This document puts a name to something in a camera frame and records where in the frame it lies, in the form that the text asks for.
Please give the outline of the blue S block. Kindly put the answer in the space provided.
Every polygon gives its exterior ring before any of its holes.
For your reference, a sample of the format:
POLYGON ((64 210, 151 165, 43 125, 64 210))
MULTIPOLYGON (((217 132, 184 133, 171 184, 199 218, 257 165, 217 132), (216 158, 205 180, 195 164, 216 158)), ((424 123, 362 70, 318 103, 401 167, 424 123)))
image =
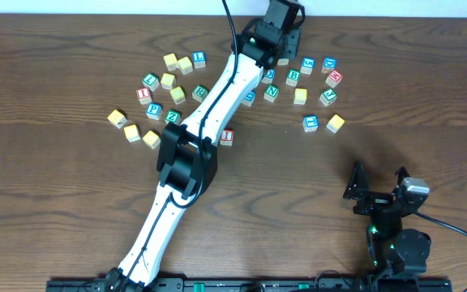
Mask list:
POLYGON ((300 72, 305 75, 310 75, 315 68, 315 60, 313 58, 304 57, 302 60, 300 72))

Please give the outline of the red M block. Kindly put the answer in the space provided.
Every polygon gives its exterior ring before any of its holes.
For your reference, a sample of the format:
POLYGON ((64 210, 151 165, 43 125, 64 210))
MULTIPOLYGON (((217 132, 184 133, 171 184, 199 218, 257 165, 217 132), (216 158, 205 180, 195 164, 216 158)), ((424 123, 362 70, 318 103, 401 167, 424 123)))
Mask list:
POLYGON ((333 70, 328 74, 325 83, 329 87, 335 88, 342 81, 342 79, 343 75, 338 70, 333 70))

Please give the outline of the green B block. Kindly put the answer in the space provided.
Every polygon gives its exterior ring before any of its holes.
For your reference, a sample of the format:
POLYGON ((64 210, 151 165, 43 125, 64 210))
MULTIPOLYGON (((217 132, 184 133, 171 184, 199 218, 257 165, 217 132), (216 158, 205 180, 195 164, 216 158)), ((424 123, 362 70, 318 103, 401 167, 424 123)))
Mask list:
POLYGON ((295 69, 290 69, 286 76, 286 84, 292 87, 296 87, 300 80, 301 72, 295 69))

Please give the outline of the yellow block lower middle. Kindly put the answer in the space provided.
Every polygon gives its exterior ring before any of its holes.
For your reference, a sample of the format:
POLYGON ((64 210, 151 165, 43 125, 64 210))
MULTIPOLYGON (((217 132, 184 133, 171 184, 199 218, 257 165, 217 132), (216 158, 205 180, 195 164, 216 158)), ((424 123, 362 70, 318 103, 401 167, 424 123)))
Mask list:
POLYGON ((160 143, 161 138, 155 131, 148 131, 143 136, 143 142, 151 149, 156 149, 160 143))

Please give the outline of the blue question mark block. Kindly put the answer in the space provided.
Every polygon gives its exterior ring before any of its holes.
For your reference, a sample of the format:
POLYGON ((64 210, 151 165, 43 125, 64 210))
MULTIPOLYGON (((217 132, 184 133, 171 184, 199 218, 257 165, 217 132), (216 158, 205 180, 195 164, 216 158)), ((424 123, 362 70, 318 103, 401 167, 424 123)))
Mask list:
POLYGON ((289 64, 289 60, 287 58, 281 58, 278 60, 277 65, 278 66, 285 66, 289 64))

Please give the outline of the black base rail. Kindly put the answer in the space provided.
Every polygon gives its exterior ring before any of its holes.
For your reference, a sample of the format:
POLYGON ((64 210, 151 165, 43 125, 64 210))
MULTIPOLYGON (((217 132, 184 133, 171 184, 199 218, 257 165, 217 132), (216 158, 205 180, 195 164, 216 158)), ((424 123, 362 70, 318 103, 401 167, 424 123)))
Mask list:
POLYGON ((286 291, 419 291, 451 292, 452 283, 443 278, 380 279, 373 285, 368 277, 344 277, 334 272, 315 279, 197 279, 159 277, 146 287, 130 284, 125 291, 149 292, 286 292, 286 291))

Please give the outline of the blue D block right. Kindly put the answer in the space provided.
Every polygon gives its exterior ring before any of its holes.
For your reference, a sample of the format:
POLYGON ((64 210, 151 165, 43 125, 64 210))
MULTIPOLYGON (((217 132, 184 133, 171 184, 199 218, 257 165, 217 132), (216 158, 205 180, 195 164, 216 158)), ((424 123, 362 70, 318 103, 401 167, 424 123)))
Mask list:
POLYGON ((323 61, 323 65, 321 68, 322 74, 329 74, 330 72, 336 69, 337 60, 335 58, 326 57, 323 61))

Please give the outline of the blue H block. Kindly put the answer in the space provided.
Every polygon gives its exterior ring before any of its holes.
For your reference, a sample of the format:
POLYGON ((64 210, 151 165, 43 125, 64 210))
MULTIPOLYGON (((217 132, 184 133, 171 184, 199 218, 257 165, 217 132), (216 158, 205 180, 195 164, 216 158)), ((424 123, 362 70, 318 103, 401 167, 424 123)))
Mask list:
POLYGON ((256 93, 255 91, 248 92, 242 99, 242 104, 251 107, 254 103, 256 93))

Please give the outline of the blue T block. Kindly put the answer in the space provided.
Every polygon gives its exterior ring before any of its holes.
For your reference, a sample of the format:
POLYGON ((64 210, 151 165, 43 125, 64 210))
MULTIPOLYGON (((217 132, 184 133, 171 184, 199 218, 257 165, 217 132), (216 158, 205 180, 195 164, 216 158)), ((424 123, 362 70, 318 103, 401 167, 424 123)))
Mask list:
POLYGON ((307 115, 302 120, 303 130, 305 132, 316 131, 319 127, 319 120, 316 115, 307 115))

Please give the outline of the yellow K block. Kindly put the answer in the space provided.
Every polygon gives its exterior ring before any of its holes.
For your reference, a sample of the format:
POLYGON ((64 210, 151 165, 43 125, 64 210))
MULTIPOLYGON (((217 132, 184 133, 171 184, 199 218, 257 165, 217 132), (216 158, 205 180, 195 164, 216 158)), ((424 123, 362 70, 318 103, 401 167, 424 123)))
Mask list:
POLYGON ((326 128, 330 130, 330 132, 336 134, 344 124, 345 120, 340 115, 334 114, 328 121, 326 128))

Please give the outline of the green J block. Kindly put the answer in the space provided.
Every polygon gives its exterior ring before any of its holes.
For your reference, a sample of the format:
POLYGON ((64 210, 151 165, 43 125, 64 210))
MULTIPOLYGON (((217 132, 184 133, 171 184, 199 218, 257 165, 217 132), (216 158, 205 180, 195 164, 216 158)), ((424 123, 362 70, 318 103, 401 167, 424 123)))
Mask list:
POLYGON ((337 99, 337 94, 332 88, 323 91, 319 98, 320 102, 324 106, 331 105, 336 99, 337 99))

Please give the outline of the red I block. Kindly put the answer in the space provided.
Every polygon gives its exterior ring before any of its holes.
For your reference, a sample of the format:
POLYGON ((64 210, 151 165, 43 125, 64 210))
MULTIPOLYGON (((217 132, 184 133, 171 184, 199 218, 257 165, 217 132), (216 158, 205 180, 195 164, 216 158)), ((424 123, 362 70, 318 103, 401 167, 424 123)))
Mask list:
POLYGON ((233 130, 223 130, 221 132, 220 143, 224 146, 232 146, 234 140, 233 130))

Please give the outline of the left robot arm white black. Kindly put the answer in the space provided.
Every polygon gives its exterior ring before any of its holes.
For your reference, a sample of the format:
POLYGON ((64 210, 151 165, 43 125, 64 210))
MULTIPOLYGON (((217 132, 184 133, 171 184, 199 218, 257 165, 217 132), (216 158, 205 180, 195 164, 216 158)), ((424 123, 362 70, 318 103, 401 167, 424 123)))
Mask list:
POLYGON ((156 279, 165 249, 183 213, 208 189, 217 170, 217 145, 242 99, 281 58, 295 58, 305 8, 272 0, 265 16, 234 32, 232 53, 198 108, 161 133, 156 196, 132 248, 105 277, 107 291, 144 291, 156 279))

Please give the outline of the blue block by gripper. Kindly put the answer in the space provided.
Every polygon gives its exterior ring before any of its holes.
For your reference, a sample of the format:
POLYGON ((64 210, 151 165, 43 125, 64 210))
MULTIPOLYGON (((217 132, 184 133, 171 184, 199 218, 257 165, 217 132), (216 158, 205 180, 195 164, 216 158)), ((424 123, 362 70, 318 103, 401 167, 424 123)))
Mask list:
POLYGON ((146 115, 153 120, 160 120, 162 115, 162 106, 157 103, 149 103, 146 109, 146 115))

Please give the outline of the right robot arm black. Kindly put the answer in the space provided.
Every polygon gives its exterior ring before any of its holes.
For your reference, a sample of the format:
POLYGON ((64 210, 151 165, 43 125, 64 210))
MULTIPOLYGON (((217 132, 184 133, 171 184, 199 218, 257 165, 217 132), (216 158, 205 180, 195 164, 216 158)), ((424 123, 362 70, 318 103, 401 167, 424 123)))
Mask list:
POLYGON ((360 162, 353 167, 343 198, 354 200, 353 212, 368 216, 368 249, 381 277, 417 276, 426 271, 431 238, 416 229, 403 227, 402 219, 425 203, 430 193, 426 182, 409 175, 406 168, 397 172, 397 184, 389 193, 372 191, 360 162))

